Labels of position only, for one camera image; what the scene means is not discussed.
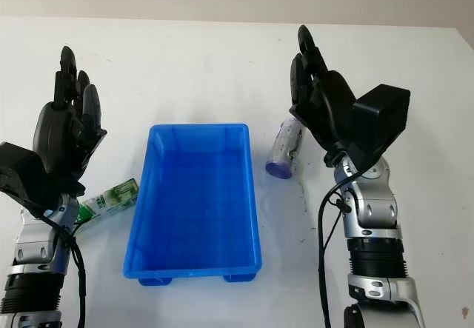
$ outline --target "green and white package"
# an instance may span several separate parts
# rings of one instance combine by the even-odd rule
[[[89,198],[79,205],[76,223],[83,223],[77,233],[91,228],[104,219],[132,207],[138,197],[138,185],[134,178],[112,187],[100,195]]]

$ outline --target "black cable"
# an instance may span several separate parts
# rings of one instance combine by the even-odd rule
[[[325,252],[326,252],[327,245],[329,244],[329,241],[331,240],[331,237],[333,236],[334,230],[336,229],[336,227],[338,225],[339,219],[341,219],[341,215],[342,215],[342,210],[339,210],[338,216],[337,216],[336,220],[334,221],[333,228],[331,228],[331,231],[330,231],[329,235],[327,236],[326,243],[324,243],[323,250]]]
[[[84,328],[86,321],[86,270],[81,250],[79,249],[79,245],[76,243],[76,237],[74,237],[72,233],[66,231],[64,227],[59,226],[56,222],[51,221],[44,215],[39,215],[37,218],[41,219],[44,223],[50,225],[52,228],[58,231],[59,235],[62,236],[64,241],[70,245],[71,254],[74,264],[77,266],[79,276],[79,322],[77,327]]]
[[[325,252],[325,247],[327,244],[324,243],[324,238],[323,238],[323,214],[324,214],[324,208],[326,207],[326,203],[330,200],[330,197],[334,194],[337,193],[341,187],[343,187],[346,184],[349,184],[351,181],[354,181],[356,178],[358,178],[360,175],[365,173],[367,170],[362,170],[358,171],[357,173],[349,176],[348,178],[345,178],[338,182],[336,185],[334,185],[331,190],[329,190],[326,195],[323,197],[323,201],[319,205],[319,211],[318,211],[318,253],[319,253],[319,264],[318,264],[318,277],[319,277],[319,296],[321,299],[321,308],[323,310],[323,315],[324,315],[324,325],[326,328],[331,328],[331,322],[330,322],[330,317],[329,317],[329,306],[327,303],[327,288],[326,288],[326,271],[324,269],[324,252]]]
[[[76,227],[74,227],[74,230],[71,232],[71,235],[74,236],[77,230],[82,226],[82,224],[86,224],[88,221],[90,221],[90,218],[83,220],[82,222],[75,223]]]

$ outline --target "blue basket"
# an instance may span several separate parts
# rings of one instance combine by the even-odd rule
[[[142,285],[261,268],[250,140],[245,124],[150,129],[124,275]]]

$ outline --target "white table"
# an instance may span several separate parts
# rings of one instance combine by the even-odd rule
[[[405,258],[428,327],[471,327],[474,309],[474,53],[451,29],[309,25],[329,67],[357,96],[384,82],[412,90],[407,130],[387,151]],[[88,327],[322,327],[316,281],[316,206],[333,184],[307,134],[301,175],[270,177],[264,161],[290,106],[295,24],[106,19],[0,19],[0,139],[31,147],[53,97],[64,44],[99,89],[108,130],[81,182],[88,198],[141,176],[153,124],[244,122],[253,145],[263,268],[254,281],[176,279],[142,287],[123,277],[133,211],[79,238],[87,267]],[[0,196],[0,280],[12,260],[18,206]],[[327,225],[333,219],[327,213]],[[342,327],[349,253],[341,226],[327,254],[334,327]],[[65,327],[79,313],[73,264],[62,290]]]

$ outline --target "silver robotic arm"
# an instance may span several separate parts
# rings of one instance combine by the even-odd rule
[[[79,179],[105,134],[99,97],[73,51],[64,47],[53,101],[39,115],[33,151],[0,144],[0,191],[23,206],[23,226],[0,306],[0,327],[59,328],[60,291],[70,255],[78,267],[80,315],[85,325],[85,268],[74,239],[84,195]]]
[[[75,197],[61,196],[60,205],[45,215],[72,232],[79,204]],[[2,301],[2,328],[56,328],[61,326],[59,292],[70,258],[70,246],[49,224],[21,211],[23,226],[15,243]]]
[[[337,184],[318,211],[319,291],[326,328],[331,327],[324,270],[323,213],[330,197],[344,214],[350,251],[346,328],[420,327],[423,317],[415,282],[407,276],[397,203],[390,191],[389,167],[381,157],[404,130],[410,91],[380,84],[356,98],[341,74],[328,70],[305,26],[298,31],[298,53],[291,64],[290,113],[326,150]]]
[[[349,157],[336,167],[336,182],[356,173]],[[424,328],[415,281],[403,259],[397,203],[389,188],[390,168],[383,159],[361,177],[343,186],[351,211],[343,214],[350,251],[349,294],[358,301],[346,308],[345,326]]]

